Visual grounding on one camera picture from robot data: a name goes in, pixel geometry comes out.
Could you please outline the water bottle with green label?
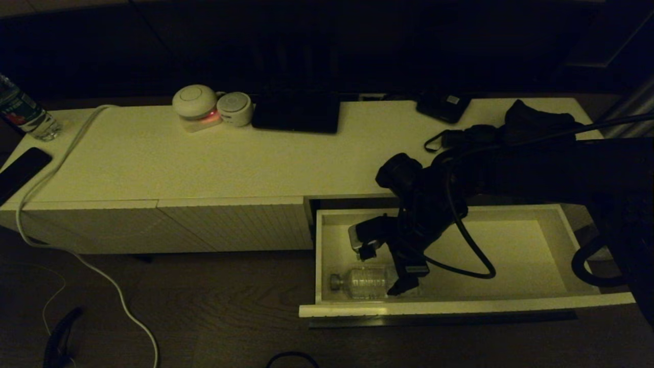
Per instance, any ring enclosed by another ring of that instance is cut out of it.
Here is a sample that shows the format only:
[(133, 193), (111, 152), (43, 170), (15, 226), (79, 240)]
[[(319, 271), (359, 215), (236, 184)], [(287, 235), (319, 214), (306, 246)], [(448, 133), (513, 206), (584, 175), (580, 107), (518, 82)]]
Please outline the water bottle with green label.
[(0, 118), (43, 142), (56, 139), (61, 132), (61, 124), (2, 73), (0, 73)]

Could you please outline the white dome shaped device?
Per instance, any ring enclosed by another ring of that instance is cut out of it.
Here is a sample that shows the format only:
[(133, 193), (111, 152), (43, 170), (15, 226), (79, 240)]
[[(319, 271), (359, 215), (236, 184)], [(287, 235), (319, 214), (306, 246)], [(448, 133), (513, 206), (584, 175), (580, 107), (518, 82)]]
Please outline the white dome shaped device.
[(174, 112), (186, 120), (200, 120), (215, 114), (218, 97), (215, 91), (201, 84), (185, 86), (171, 101)]

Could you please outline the large black box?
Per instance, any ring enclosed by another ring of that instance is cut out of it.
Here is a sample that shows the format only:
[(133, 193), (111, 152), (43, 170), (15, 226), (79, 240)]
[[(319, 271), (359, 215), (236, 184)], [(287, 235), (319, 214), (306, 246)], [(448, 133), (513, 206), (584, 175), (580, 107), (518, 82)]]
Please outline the large black box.
[(254, 128), (287, 132), (335, 134), (340, 98), (331, 91), (272, 91), (257, 97)]

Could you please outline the white drawer with black handle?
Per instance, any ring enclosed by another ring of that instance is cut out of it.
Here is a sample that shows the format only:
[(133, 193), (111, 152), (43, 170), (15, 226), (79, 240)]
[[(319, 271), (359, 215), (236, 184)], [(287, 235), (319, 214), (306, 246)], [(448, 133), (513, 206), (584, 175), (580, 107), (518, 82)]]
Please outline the white drawer with black handle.
[(317, 214), (315, 302), (299, 308), (301, 318), (483, 316), (511, 312), (549, 312), (635, 303), (630, 292), (602, 293), (579, 280), (571, 260), (579, 244), (558, 204), (471, 207), (464, 224), (497, 270), (490, 280), (465, 277), (431, 266), (418, 288), (401, 296), (353, 298), (330, 285), (332, 275), (347, 278), (353, 269), (386, 267), (396, 275), (387, 247), (360, 262), (348, 229), (397, 209), (320, 210)]

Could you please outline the small white round speaker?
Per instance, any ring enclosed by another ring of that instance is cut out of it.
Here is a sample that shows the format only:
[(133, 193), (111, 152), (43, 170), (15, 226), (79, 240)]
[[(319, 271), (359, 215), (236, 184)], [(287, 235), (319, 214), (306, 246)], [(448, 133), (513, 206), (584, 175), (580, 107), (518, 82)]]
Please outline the small white round speaker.
[(242, 91), (223, 94), (218, 98), (216, 107), (222, 121), (235, 127), (250, 124), (254, 114), (254, 105), (250, 96)]

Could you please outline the clear water bottle grey cap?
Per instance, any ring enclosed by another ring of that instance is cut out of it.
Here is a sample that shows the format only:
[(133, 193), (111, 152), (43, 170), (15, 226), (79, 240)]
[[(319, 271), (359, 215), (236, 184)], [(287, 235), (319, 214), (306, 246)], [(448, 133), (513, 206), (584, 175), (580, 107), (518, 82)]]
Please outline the clear water bottle grey cap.
[(400, 295), (389, 295), (388, 291), (398, 280), (391, 265), (350, 265), (340, 273), (327, 275), (323, 287), (325, 298), (334, 300), (382, 301), (424, 296), (421, 286)]

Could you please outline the black smartphone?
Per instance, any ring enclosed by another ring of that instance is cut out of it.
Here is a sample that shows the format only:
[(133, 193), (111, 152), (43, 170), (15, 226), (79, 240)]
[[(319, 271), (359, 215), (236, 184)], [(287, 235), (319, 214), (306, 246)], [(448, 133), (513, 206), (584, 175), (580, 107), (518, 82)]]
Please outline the black smartphone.
[(0, 208), (52, 161), (39, 148), (30, 148), (0, 172)]

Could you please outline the white flat charging base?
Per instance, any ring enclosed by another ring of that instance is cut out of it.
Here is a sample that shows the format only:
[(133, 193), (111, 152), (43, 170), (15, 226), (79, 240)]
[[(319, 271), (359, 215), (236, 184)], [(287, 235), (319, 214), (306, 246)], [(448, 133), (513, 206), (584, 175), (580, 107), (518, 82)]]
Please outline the white flat charging base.
[(180, 116), (179, 119), (182, 128), (187, 133), (196, 133), (222, 123), (221, 115), (215, 109), (202, 116), (194, 118)]

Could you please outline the white low cabinet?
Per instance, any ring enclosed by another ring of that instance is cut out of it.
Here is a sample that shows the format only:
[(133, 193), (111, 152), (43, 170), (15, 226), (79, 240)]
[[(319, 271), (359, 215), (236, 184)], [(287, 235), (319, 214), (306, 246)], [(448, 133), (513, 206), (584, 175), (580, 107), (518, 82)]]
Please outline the white low cabinet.
[(424, 166), (427, 139), (450, 125), (408, 101), (342, 103), (336, 134), (218, 124), (182, 128), (171, 106), (56, 111), (51, 142), (30, 136), (58, 172), (28, 196), (24, 233), (78, 254), (304, 250), (311, 199), (388, 197), (375, 182), (391, 156)]

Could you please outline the small black set-top box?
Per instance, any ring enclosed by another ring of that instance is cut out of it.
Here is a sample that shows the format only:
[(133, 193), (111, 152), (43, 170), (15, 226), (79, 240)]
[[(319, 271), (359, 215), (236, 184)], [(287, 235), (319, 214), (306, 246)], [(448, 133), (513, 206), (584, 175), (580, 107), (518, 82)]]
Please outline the small black set-top box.
[(416, 101), (416, 111), (444, 123), (456, 124), (472, 98), (458, 94), (425, 94)]

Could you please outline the black umbrella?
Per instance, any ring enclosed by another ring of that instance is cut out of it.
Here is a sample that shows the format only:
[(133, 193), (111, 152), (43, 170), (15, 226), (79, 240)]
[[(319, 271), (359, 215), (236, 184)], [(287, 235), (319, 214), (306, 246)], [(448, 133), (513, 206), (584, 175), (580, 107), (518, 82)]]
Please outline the black umbrella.
[(582, 124), (569, 113), (538, 111), (523, 100), (516, 100), (505, 113), (504, 124), (474, 124), (466, 129), (446, 129), (426, 140), (423, 149), (437, 153), (441, 149), (520, 144), (581, 127)]

